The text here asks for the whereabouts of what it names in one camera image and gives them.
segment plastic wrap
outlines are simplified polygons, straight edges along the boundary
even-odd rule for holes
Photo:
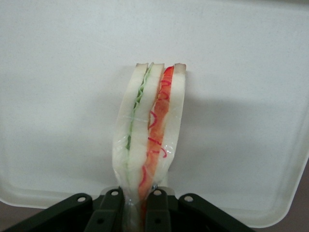
[[[120,106],[112,164],[125,195],[123,231],[142,231],[145,200],[173,161],[183,111],[185,65],[137,64]]]

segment white plastic tray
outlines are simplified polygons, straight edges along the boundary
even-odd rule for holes
[[[1,200],[115,186],[115,118],[152,61],[188,70],[169,186],[278,222],[309,155],[309,5],[292,0],[1,1]]]

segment screw hole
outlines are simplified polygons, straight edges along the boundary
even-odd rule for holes
[[[86,200],[86,197],[79,197],[77,199],[78,202],[84,202]]]
[[[98,220],[97,220],[97,224],[102,224],[104,222],[104,219],[102,219],[102,218],[99,218]]]
[[[113,191],[113,192],[111,193],[112,196],[117,196],[118,194],[119,194],[118,191]]]
[[[154,191],[154,195],[155,196],[160,196],[162,194],[162,192],[160,190],[155,190]]]
[[[185,200],[186,202],[192,202],[192,201],[193,201],[193,198],[192,198],[191,196],[185,196],[185,197],[184,197],[184,200]]]

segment gray surface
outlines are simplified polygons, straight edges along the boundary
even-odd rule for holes
[[[309,228],[309,165],[307,164],[288,215],[278,224],[257,232],[307,232]],[[41,209],[13,207],[0,202],[0,231],[26,219]]]

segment clear plastic wrapper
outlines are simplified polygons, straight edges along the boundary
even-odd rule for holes
[[[145,200],[173,161],[183,111],[185,65],[137,64],[120,106],[112,164],[125,195],[123,231],[142,231]]]

